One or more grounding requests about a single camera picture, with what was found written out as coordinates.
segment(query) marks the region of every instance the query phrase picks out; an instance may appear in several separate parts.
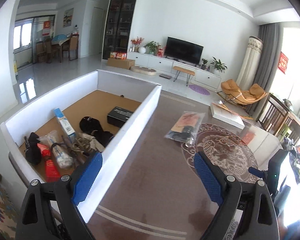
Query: plastic bag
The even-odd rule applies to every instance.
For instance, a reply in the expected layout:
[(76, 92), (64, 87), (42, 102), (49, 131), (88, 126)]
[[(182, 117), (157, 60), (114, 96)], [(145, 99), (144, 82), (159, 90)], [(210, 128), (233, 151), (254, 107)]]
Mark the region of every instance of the plastic bag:
[[(41, 136), (38, 139), (42, 144), (51, 147), (52, 144), (55, 142), (58, 142), (58, 132), (56, 130), (53, 130), (52, 132), (48, 133), (45, 136)], [(52, 152), (56, 158), (57, 164), (62, 169), (68, 169), (73, 164), (73, 158), (70, 157), (65, 150), (57, 145), (52, 149)]]
[(204, 113), (187, 112), (183, 115), (166, 134), (165, 138), (174, 141), (186, 143), (186, 146), (192, 146), (197, 139), (198, 130), (204, 118)]

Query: drawer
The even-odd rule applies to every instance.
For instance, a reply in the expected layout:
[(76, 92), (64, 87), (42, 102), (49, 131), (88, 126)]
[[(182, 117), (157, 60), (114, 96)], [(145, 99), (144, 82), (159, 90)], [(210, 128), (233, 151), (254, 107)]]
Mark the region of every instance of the drawer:
[(127, 58), (134, 59), (136, 61), (135, 64), (138, 66), (144, 66), (144, 67), (148, 66), (149, 56), (145, 54), (128, 52)]
[(209, 73), (208, 71), (198, 69), (195, 74), (195, 81), (218, 89), (221, 78)]
[[(185, 68), (185, 69), (191, 70), (191, 71), (193, 71), (194, 73), (197, 72), (197, 69), (196, 69), (195, 67), (190, 67), (190, 66), (187, 66), (187, 65), (183, 65), (182, 63), (178, 63), (178, 62), (175, 62), (175, 61), (173, 62), (172, 67), (174, 67), (174, 66), (178, 66), (178, 67), (181, 67), (181, 68)], [(177, 72), (176, 70), (171, 69), (171, 73), (172, 73), (172, 74), (175, 74), (176, 72)], [(186, 74), (186, 73), (183, 73), (183, 72), (180, 72), (179, 76), (187, 77), (187, 74)]]
[(172, 68), (171, 60), (166, 60), (164, 58), (152, 57), (152, 56), (148, 56), (148, 57), (149, 57), (148, 67), (162, 70), (165, 72), (171, 72), (171, 68)]

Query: bench leg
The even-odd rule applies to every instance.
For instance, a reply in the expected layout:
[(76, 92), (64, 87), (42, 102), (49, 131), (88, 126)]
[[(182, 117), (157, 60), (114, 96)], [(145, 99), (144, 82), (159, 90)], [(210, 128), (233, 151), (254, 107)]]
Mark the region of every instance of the bench leg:
[(187, 74), (187, 83), (186, 83), (187, 85), (186, 85), (186, 86), (189, 85), (190, 79), (191, 79), (191, 75), (190, 75), (190, 74)]
[(178, 71), (176, 72), (176, 74), (175, 74), (175, 76), (174, 76), (173, 82), (175, 82), (175, 81), (177, 80), (179, 74), (180, 74), (180, 70), (178, 70)]

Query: potted plant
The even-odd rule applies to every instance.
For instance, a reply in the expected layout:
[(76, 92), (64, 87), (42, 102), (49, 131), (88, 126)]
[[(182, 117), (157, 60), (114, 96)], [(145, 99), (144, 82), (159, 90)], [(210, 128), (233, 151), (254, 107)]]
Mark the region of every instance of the potted plant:
[(208, 63), (208, 60), (205, 59), (205, 58), (202, 58), (202, 64), (201, 64), (201, 69), (205, 70), (207, 68), (207, 63)]
[(225, 70), (228, 68), (226, 64), (221, 63), (221, 60), (217, 60), (215, 57), (213, 57), (213, 60), (211, 61), (211, 66), (213, 67), (214, 74), (217, 74), (218, 71), (225, 72)]
[(135, 51), (137, 52), (138, 51), (138, 46), (140, 46), (140, 44), (144, 41), (145, 39), (144, 38), (139, 38), (137, 37), (136, 39), (132, 39), (131, 40), (131, 43), (133, 44), (133, 47), (132, 47), (132, 51)]
[(160, 44), (154, 41), (148, 42), (145, 47), (148, 47), (149, 54), (154, 55), (156, 53), (156, 50), (160, 47)]

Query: floral fabric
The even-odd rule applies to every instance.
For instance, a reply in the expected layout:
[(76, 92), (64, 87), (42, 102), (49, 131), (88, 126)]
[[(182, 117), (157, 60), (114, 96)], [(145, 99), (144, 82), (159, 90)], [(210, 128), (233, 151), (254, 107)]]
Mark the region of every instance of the floral fabric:
[(0, 232), (5, 239), (15, 237), (17, 213), (0, 183)]

